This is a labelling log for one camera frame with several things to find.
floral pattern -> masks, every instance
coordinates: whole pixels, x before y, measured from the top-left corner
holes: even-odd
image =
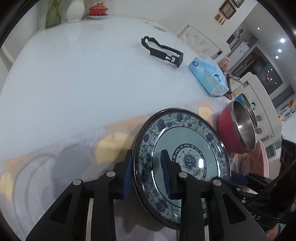
[[[154,120],[142,135],[137,154],[138,157],[137,160],[134,160],[135,162],[139,162],[138,172],[141,175],[140,180],[142,181],[142,183],[137,184],[137,188],[143,192],[145,199],[148,200],[151,207],[162,218],[173,223],[180,223],[181,208],[168,202],[157,190],[152,177],[152,156],[160,135],[168,129],[177,126],[186,126],[203,136],[212,148],[220,177],[228,179],[230,176],[229,160],[225,154],[226,151],[223,143],[203,119],[180,110],[166,112]],[[190,154],[190,152],[186,151],[182,153],[182,158],[184,158],[183,165],[186,166],[187,170],[195,171],[194,174],[196,175],[202,174],[199,172],[200,169],[196,168],[198,159],[195,154]],[[206,218],[206,206],[204,201],[202,206],[204,218]]]
[[[199,180],[204,180],[207,174],[207,164],[201,151],[194,145],[184,143],[174,151],[172,161],[179,163],[183,171],[187,171]]]
[[[191,171],[193,167],[197,168],[197,159],[193,154],[190,154],[189,152],[187,154],[184,154],[183,157],[184,162],[184,168],[187,169],[187,171]]]

tablecloth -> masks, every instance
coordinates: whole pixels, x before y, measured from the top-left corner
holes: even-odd
[[[228,102],[219,97],[179,108],[200,115],[216,129],[218,116]],[[133,147],[138,131],[152,115],[114,123],[2,163],[0,209],[16,235],[25,240],[74,179],[86,182],[112,170],[116,162],[123,160],[126,150]],[[148,214],[133,185],[125,200],[115,201],[114,212],[118,241],[177,240],[178,231],[164,227]]]

green plant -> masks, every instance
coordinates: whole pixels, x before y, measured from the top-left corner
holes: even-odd
[[[50,28],[59,25],[62,22],[62,17],[59,12],[59,6],[62,0],[49,0],[48,10],[46,15],[45,27]]]

white chair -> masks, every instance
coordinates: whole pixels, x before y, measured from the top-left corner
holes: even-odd
[[[13,57],[9,54],[5,46],[3,45],[0,49],[0,91],[6,80],[8,72],[14,62]]]
[[[221,41],[220,37],[205,24],[191,20],[183,30],[177,34],[184,43],[192,48],[197,54],[211,57],[219,63],[231,52],[229,44]]]
[[[258,77],[251,73],[247,73],[245,76],[246,78],[241,79],[244,83],[247,81],[249,85],[242,90],[242,93],[247,96],[254,109],[258,123],[255,130],[256,138],[261,140],[266,148],[281,138],[281,123],[270,97]]]
[[[242,78],[232,78],[230,77],[231,91],[234,92],[237,88],[239,88],[242,84],[246,83],[246,81],[252,76],[251,72],[246,73]]]

tissue box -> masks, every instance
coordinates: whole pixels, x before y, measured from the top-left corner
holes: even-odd
[[[229,90],[221,69],[211,58],[196,57],[189,68],[210,95],[223,96]]]

